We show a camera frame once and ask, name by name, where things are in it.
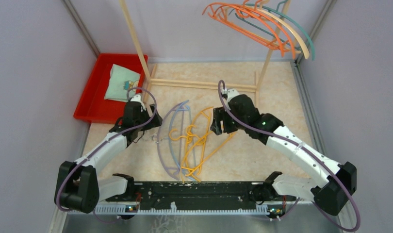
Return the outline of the orange hanger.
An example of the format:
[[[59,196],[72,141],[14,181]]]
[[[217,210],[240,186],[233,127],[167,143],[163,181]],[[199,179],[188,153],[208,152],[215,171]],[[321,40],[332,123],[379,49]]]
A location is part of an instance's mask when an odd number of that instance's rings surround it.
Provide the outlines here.
[[[295,58],[303,51],[296,45],[302,38],[287,17],[276,9],[267,9],[267,0],[245,0],[241,3],[212,2],[203,14],[230,29],[270,49],[278,51],[283,57],[290,54]]]
[[[240,4],[213,2],[203,9],[202,14],[271,51],[279,51],[282,56],[294,49],[292,46],[287,48],[291,39],[279,17],[267,11],[261,12],[257,6],[248,6],[246,0]]]

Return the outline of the cream hanger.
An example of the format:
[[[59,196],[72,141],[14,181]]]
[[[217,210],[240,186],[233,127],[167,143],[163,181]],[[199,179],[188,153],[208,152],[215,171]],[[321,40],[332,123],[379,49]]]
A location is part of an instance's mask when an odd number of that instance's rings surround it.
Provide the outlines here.
[[[294,19],[289,17],[284,12],[284,7],[289,7],[289,0],[280,0],[275,8],[267,6],[267,0],[257,0],[250,2],[247,0],[248,6],[257,6],[261,12],[269,12],[279,17],[279,22],[282,23],[283,29],[285,29],[290,36],[291,41],[287,44],[287,48],[292,46],[294,49],[290,52],[295,58],[298,54],[302,54],[306,59],[315,59],[315,47],[310,35],[306,30],[297,23]]]

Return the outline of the teal hanger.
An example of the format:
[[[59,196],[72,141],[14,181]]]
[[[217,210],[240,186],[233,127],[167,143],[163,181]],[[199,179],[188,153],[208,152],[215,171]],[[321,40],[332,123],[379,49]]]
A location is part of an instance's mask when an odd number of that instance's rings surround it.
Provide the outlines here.
[[[305,59],[314,60],[315,48],[311,37],[301,25],[280,9],[280,6],[287,6],[289,1],[280,1],[276,9],[266,6],[267,3],[267,0],[258,0],[255,3],[245,0],[241,4],[219,3],[210,17],[266,46],[271,51],[279,50],[281,56],[290,52],[293,59],[296,55],[303,54]],[[232,13],[237,19],[268,34],[271,39],[238,26],[229,18]]]

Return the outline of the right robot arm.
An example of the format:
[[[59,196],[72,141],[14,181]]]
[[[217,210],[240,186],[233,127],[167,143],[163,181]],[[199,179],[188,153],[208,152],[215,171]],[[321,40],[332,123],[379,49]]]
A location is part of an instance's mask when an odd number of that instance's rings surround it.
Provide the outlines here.
[[[302,168],[309,178],[273,172],[264,186],[270,200],[295,196],[313,201],[325,213],[336,216],[357,189],[357,168],[350,162],[340,164],[319,153],[291,132],[270,113],[261,114],[246,94],[230,90],[221,94],[221,107],[213,110],[211,131],[216,135],[243,130],[252,139],[278,150]]]

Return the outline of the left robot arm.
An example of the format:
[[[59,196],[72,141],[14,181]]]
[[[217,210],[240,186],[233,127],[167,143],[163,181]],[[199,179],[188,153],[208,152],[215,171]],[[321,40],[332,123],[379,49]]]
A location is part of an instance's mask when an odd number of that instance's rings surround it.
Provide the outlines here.
[[[151,114],[140,100],[126,102],[123,115],[108,131],[105,138],[85,156],[59,166],[54,203],[64,212],[91,213],[97,204],[113,196],[125,201],[136,195],[132,177],[116,175],[99,180],[98,174],[121,152],[129,147],[140,132],[160,127],[162,117],[157,104],[151,104]]]

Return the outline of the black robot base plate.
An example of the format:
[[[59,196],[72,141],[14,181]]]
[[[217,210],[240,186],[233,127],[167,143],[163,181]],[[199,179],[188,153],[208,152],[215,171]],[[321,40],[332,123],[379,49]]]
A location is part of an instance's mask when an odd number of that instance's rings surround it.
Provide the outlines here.
[[[254,210],[270,201],[295,201],[281,196],[263,182],[131,182],[124,194],[109,202],[131,201],[140,210],[168,210],[175,203],[178,210]]]

